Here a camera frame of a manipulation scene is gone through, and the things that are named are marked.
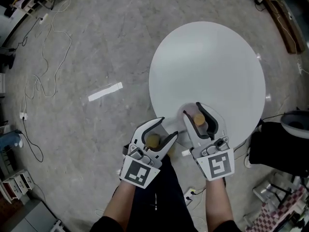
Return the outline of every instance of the white round table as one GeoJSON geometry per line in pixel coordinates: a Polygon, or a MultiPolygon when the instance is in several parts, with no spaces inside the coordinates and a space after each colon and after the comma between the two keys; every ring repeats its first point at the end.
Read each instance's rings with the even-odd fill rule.
{"type": "MultiPolygon", "coordinates": [[[[265,80],[249,44],[233,30],[212,22],[193,22],[171,32],[150,66],[149,92],[157,117],[169,133],[185,129],[179,109],[200,102],[226,123],[229,146],[246,140],[265,103],[265,80]]],[[[179,143],[190,147],[188,134],[179,143]]]]}

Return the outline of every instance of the black cable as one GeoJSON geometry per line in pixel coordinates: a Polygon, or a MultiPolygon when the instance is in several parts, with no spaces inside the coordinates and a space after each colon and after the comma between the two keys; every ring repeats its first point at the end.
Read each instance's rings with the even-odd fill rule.
{"type": "Polygon", "coordinates": [[[190,202],[189,202],[189,203],[188,203],[188,204],[187,204],[186,206],[188,206],[189,204],[191,204],[191,202],[192,202],[192,199],[190,199],[189,201],[190,201],[190,202]]]}
{"type": "Polygon", "coordinates": [[[199,194],[201,194],[201,193],[202,193],[203,191],[205,191],[205,190],[206,190],[206,187],[203,188],[203,190],[200,191],[199,193],[195,193],[195,192],[192,191],[191,194],[192,194],[192,195],[199,195],[199,194]]]}
{"type": "Polygon", "coordinates": [[[47,204],[47,203],[46,203],[46,198],[45,198],[44,192],[42,191],[42,189],[41,189],[37,184],[35,184],[35,185],[41,190],[41,192],[42,192],[42,194],[43,194],[43,197],[44,197],[45,204],[47,204]]]}
{"type": "Polygon", "coordinates": [[[43,160],[44,160],[44,155],[43,155],[43,153],[42,153],[42,151],[41,151],[41,148],[38,147],[37,145],[33,144],[33,143],[30,141],[30,139],[28,138],[28,134],[27,134],[26,126],[25,126],[25,118],[24,118],[24,117],[23,117],[23,124],[24,124],[24,128],[25,128],[25,133],[26,133],[26,135],[24,135],[24,133],[23,133],[22,131],[21,131],[20,133],[23,134],[23,136],[24,136],[25,139],[27,140],[28,145],[29,145],[29,147],[30,147],[30,150],[31,150],[32,154],[34,155],[35,159],[38,160],[38,162],[43,162],[43,160]],[[30,144],[32,144],[33,146],[36,146],[36,147],[40,150],[40,152],[41,152],[41,154],[42,154],[42,160],[39,160],[39,159],[36,157],[36,155],[34,154],[32,148],[31,148],[31,146],[30,146],[30,144]]]}
{"type": "Polygon", "coordinates": [[[267,118],[263,118],[262,121],[264,121],[265,119],[268,119],[268,118],[274,118],[274,117],[278,117],[278,116],[285,115],[285,114],[286,114],[286,113],[284,113],[284,114],[278,114],[278,115],[271,116],[271,117],[267,117],[267,118]]]}
{"type": "Polygon", "coordinates": [[[29,221],[25,218],[25,220],[27,221],[27,223],[34,229],[34,231],[38,232],[33,226],[31,223],[29,223],[29,221]]]}
{"type": "Polygon", "coordinates": [[[266,7],[265,7],[264,9],[259,10],[259,9],[257,8],[257,6],[256,6],[257,4],[255,3],[254,5],[255,5],[255,8],[256,8],[259,12],[262,12],[263,10],[265,10],[265,9],[266,9],[266,7]]]}
{"type": "Polygon", "coordinates": [[[43,20],[43,18],[38,18],[35,23],[33,24],[33,26],[31,27],[31,29],[28,31],[28,33],[26,33],[26,35],[24,36],[24,39],[22,42],[19,42],[17,44],[16,48],[13,48],[14,51],[16,51],[19,47],[19,45],[21,44],[22,46],[25,46],[27,44],[27,39],[28,39],[28,34],[31,32],[31,30],[34,28],[35,24],[37,24],[38,20],[43,20]]]}
{"type": "Polygon", "coordinates": [[[238,146],[236,149],[234,149],[234,153],[235,153],[236,150],[238,150],[239,148],[243,147],[246,144],[246,142],[247,142],[247,139],[243,142],[243,144],[241,146],[238,146]]]}

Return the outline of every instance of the power strip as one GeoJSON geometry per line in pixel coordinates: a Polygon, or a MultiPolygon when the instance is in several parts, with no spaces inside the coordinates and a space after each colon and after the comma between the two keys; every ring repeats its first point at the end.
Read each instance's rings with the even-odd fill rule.
{"type": "Polygon", "coordinates": [[[301,68],[300,63],[297,63],[297,67],[298,67],[299,74],[301,74],[301,72],[302,72],[303,69],[301,68]]]}
{"type": "Polygon", "coordinates": [[[47,19],[47,17],[48,17],[48,14],[45,14],[44,17],[39,22],[39,24],[41,25],[47,19]]]}
{"type": "Polygon", "coordinates": [[[191,197],[193,196],[193,194],[191,192],[195,191],[196,190],[194,188],[189,188],[189,190],[183,195],[186,205],[192,202],[191,197]]]}

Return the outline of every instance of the cable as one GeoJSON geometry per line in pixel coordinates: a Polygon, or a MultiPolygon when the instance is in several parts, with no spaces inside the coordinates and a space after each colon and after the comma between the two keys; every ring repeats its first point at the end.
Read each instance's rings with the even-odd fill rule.
{"type": "Polygon", "coordinates": [[[203,201],[203,195],[204,195],[204,191],[205,191],[205,190],[206,190],[206,189],[203,190],[201,200],[198,202],[198,204],[197,204],[191,211],[194,211],[194,209],[197,208],[197,207],[199,206],[199,204],[203,201]]]}
{"type": "Polygon", "coordinates": [[[192,201],[193,201],[193,200],[191,200],[186,206],[188,206],[189,204],[191,204],[192,201]]]}
{"type": "Polygon", "coordinates": [[[237,157],[235,160],[238,160],[239,158],[243,157],[244,155],[248,155],[248,151],[245,154],[242,154],[241,156],[237,157]]]}
{"type": "Polygon", "coordinates": [[[101,217],[103,216],[104,211],[102,211],[102,210],[98,210],[98,209],[97,209],[97,210],[95,210],[95,213],[96,213],[96,215],[97,215],[98,217],[100,217],[100,218],[101,218],[101,217]]]}
{"type": "Polygon", "coordinates": [[[28,138],[28,134],[27,134],[26,126],[25,126],[25,118],[23,118],[23,124],[24,124],[24,128],[25,128],[25,133],[26,133],[26,135],[24,135],[24,133],[23,133],[22,131],[21,131],[20,133],[23,134],[23,136],[24,136],[25,139],[27,140],[28,145],[29,145],[29,147],[30,147],[30,150],[31,150],[32,154],[34,155],[35,159],[38,160],[38,162],[43,162],[43,160],[44,160],[44,155],[43,155],[43,153],[42,153],[42,151],[41,151],[41,148],[38,147],[37,145],[33,144],[33,143],[30,141],[30,139],[28,138]],[[41,154],[42,154],[42,160],[39,160],[39,159],[37,158],[37,156],[34,154],[32,148],[31,148],[30,144],[32,144],[33,146],[36,146],[36,147],[40,150],[40,152],[41,152],[41,154]]]}
{"type": "Polygon", "coordinates": [[[23,41],[22,42],[19,42],[18,44],[17,44],[17,47],[16,48],[13,48],[13,50],[14,51],[16,51],[17,49],[18,49],[18,47],[19,47],[19,45],[21,44],[22,46],[25,46],[26,44],[27,44],[27,39],[28,39],[28,34],[31,32],[31,30],[34,28],[34,26],[35,26],[35,24],[37,24],[37,22],[38,22],[38,20],[43,20],[43,18],[38,18],[36,21],[35,21],[35,23],[33,24],[33,26],[31,27],[31,29],[28,31],[28,33],[26,33],[26,35],[24,36],[24,39],[23,39],[23,41]]]}
{"type": "Polygon", "coordinates": [[[12,150],[13,148],[11,147],[11,148],[9,148],[8,150],[4,150],[3,152],[4,153],[8,153],[10,150],[12,150]]]}
{"type": "Polygon", "coordinates": [[[205,191],[206,190],[206,187],[203,187],[203,190],[202,191],[200,191],[199,193],[195,193],[195,192],[191,192],[191,194],[192,195],[199,195],[199,194],[201,194],[203,191],[205,191]]]}
{"type": "Polygon", "coordinates": [[[236,150],[238,150],[239,148],[243,147],[246,144],[246,142],[247,142],[247,139],[243,142],[243,144],[241,146],[238,146],[236,149],[234,149],[234,153],[235,153],[236,150]]]}
{"type": "MultiPolygon", "coordinates": [[[[291,36],[291,34],[289,33],[289,31],[282,25],[281,21],[279,20],[279,18],[280,18],[281,16],[280,16],[280,14],[278,13],[278,10],[277,10],[276,6],[274,5],[274,2],[277,2],[280,6],[283,6],[283,4],[280,3],[280,2],[277,1],[277,0],[270,0],[270,1],[271,1],[272,6],[275,8],[277,14],[279,15],[279,16],[277,17],[277,21],[278,21],[279,24],[281,25],[282,29],[285,30],[285,31],[287,32],[287,34],[290,36],[290,38],[291,38],[292,41],[294,42],[295,52],[296,52],[296,57],[297,57],[296,42],[295,42],[295,40],[293,39],[293,37],[291,36]]],[[[299,67],[299,69],[300,69],[300,72],[304,71],[305,73],[309,74],[309,72],[305,71],[305,70],[301,67],[301,66],[302,66],[301,60],[300,60],[298,57],[297,57],[297,65],[298,65],[298,67],[299,67]]]]}
{"type": "Polygon", "coordinates": [[[204,222],[204,224],[206,224],[206,222],[205,222],[205,220],[203,218],[201,218],[201,217],[197,217],[197,218],[201,219],[204,222]]]}
{"type": "Polygon", "coordinates": [[[263,118],[262,121],[264,121],[265,119],[268,119],[268,118],[274,118],[274,117],[278,117],[278,116],[281,116],[281,115],[285,115],[285,113],[284,114],[278,114],[278,115],[271,116],[271,117],[263,118]]]}
{"type": "Polygon", "coordinates": [[[265,7],[264,9],[259,10],[259,9],[257,8],[257,6],[256,6],[256,3],[255,3],[254,5],[255,5],[255,8],[256,8],[259,12],[262,12],[263,10],[265,10],[265,9],[266,9],[266,7],[265,7]]]}
{"type": "Polygon", "coordinates": [[[60,9],[59,9],[58,11],[52,11],[52,12],[55,12],[56,14],[55,14],[54,17],[53,17],[53,20],[52,20],[51,24],[47,24],[47,25],[44,27],[44,29],[45,29],[47,26],[50,26],[50,28],[49,28],[49,30],[48,30],[48,33],[47,33],[47,35],[46,35],[46,37],[45,37],[45,39],[44,39],[44,42],[43,42],[43,45],[42,45],[42,51],[41,51],[42,58],[45,60],[47,68],[46,68],[46,70],[44,71],[44,73],[41,74],[40,76],[37,76],[37,75],[35,75],[35,74],[30,75],[30,77],[31,77],[31,76],[34,76],[34,77],[36,78],[36,81],[35,81],[34,86],[33,86],[33,93],[32,93],[32,96],[29,96],[29,95],[26,93],[26,87],[27,87],[27,83],[28,83],[28,77],[27,77],[26,84],[25,84],[25,88],[24,88],[24,96],[22,97],[21,103],[20,103],[20,112],[21,112],[21,110],[22,110],[23,99],[25,99],[25,107],[24,107],[24,110],[23,110],[23,113],[24,113],[24,112],[26,111],[26,109],[27,109],[27,97],[28,97],[30,100],[32,100],[32,99],[34,98],[34,95],[35,95],[35,89],[36,89],[37,91],[41,91],[41,90],[42,90],[42,91],[43,91],[43,95],[44,95],[46,98],[53,97],[53,96],[56,94],[56,89],[57,89],[57,85],[56,85],[56,75],[57,75],[57,72],[59,71],[59,69],[61,68],[61,65],[63,64],[64,60],[65,60],[66,57],[67,57],[68,51],[69,51],[69,49],[70,49],[70,47],[71,47],[71,45],[72,45],[72,38],[71,38],[66,32],[64,32],[64,31],[55,30],[55,27],[54,27],[54,20],[55,20],[56,15],[57,15],[59,12],[64,12],[64,11],[66,11],[66,9],[70,6],[70,4],[71,4],[71,0],[66,0],[66,1],[64,1],[64,2],[62,3],[62,5],[60,6],[60,9]],[[69,2],[69,4],[67,5],[67,7],[66,7],[64,10],[61,10],[61,8],[63,7],[63,5],[66,4],[67,2],[69,2]],[[62,62],[60,63],[60,65],[58,66],[58,68],[57,68],[57,70],[56,70],[56,72],[55,72],[55,74],[54,74],[54,83],[55,83],[54,92],[53,92],[51,95],[46,95],[45,90],[44,90],[44,87],[43,87],[43,85],[42,85],[42,83],[41,83],[41,79],[40,79],[40,78],[48,71],[48,68],[49,68],[49,66],[48,66],[48,61],[47,61],[47,59],[44,57],[43,51],[44,51],[44,46],[45,46],[46,39],[47,39],[47,37],[49,36],[51,30],[53,30],[53,32],[64,33],[64,34],[70,39],[70,44],[69,44],[68,49],[67,49],[66,52],[65,52],[65,55],[64,55],[64,58],[63,58],[62,62]]]}
{"type": "Polygon", "coordinates": [[[27,223],[33,228],[33,231],[36,231],[37,232],[37,230],[33,227],[33,225],[31,224],[31,223],[29,223],[29,221],[27,220],[27,218],[25,217],[25,220],[27,221],[27,223]]]}
{"type": "Polygon", "coordinates": [[[44,197],[45,204],[47,204],[46,199],[45,199],[45,194],[44,194],[44,192],[42,191],[42,189],[41,189],[37,184],[35,184],[35,185],[41,190],[41,193],[43,194],[43,197],[44,197]]]}

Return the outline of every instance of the concrete floor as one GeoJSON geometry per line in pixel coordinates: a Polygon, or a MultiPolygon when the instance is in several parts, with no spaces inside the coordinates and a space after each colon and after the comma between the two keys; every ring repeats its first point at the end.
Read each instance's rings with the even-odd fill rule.
{"type": "MultiPolygon", "coordinates": [[[[55,10],[62,1],[58,0],[55,10]]],[[[39,16],[47,12],[38,9],[39,16]]],[[[45,25],[54,14],[48,13],[45,25]]],[[[72,37],[68,56],[56,76],[57,93],[47,99],[36,92],[35,98],[28,100],[28,135],[41,147],[44,162],[37,162],[27,145],[14,150],[20,164],[44,191],[48,207],[71,231],[88,231],[98,219],[95,210],[105,209],[119,184],[116,171],[122,163],[122,146],[129,142],[137,125],[155,117],[148,74],[156,48],[171,31],[194,21],[231,28],[261,55],[268,96],[262,117],[308,104],[307,76],[298,74],[296,56],[287,53],[270,15],[257,11],[253,0],[72,0],[54,23],[56,30],[72,37]],[[88,101],[96,90],[117,82],[124,88],[88,101]]],[[[8,45],[15,47],[22,41],[33,23],[34,19],[28,17],[8,45]]],[[[19,47],[13,68],[6,72],[5,116],[21,130],[18,117],[26,79],[46,69],[41,57],[46,31],[38,38],[34,31],[29,34],[27,45],[19,47]]],[[[46,41],[49,71],[42,82],[47,95],[54,89],[53,75],[68,45],[69,40],[61,33],[51,33],[46,41]]],[[[29,94],[34,81],[29,80],[29,94]]],[[[236,158],[247,145],[235,153],[236,158]]],[[[172,162],[184,191],[205,185],[191,157],[181,157],[179,146],[172,162]]],[[[243,215],[259,205],[252,188],[270,171],[262,165],[246,169],[241,157],[236,160],[235,174],[226,179],[234,218],[241,227],[243,215]]],[[[34,191],[42,197],[39,189],[34,191]]],[[[192,210],[200,198],[194,197],[188,209],[192,210]]],[[[191,213],[205,219],[204,204],[191,213]]],[[[206,230],[202,220],[193,220],[200,231],[206,230]]]]}

